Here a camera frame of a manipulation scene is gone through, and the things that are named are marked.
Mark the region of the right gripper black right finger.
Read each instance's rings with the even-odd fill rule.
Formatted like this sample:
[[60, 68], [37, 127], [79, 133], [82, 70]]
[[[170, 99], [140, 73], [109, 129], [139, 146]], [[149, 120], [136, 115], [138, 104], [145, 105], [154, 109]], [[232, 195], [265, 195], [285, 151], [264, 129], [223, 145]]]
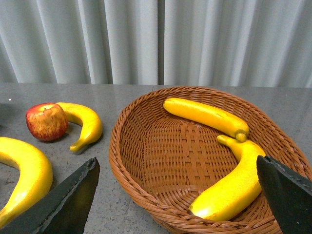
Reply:
[[284, 234], [312, 232], [312, 182], [271, 156], [258, 156], [257, 175]]

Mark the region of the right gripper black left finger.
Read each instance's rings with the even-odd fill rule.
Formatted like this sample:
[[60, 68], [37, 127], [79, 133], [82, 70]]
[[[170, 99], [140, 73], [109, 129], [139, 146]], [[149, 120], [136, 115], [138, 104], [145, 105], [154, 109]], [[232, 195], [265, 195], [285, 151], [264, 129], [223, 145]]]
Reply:
[[82, 234], [91, 209], [100, 165], [91, 158], [44, 198], [1, 228], [2, 234]]

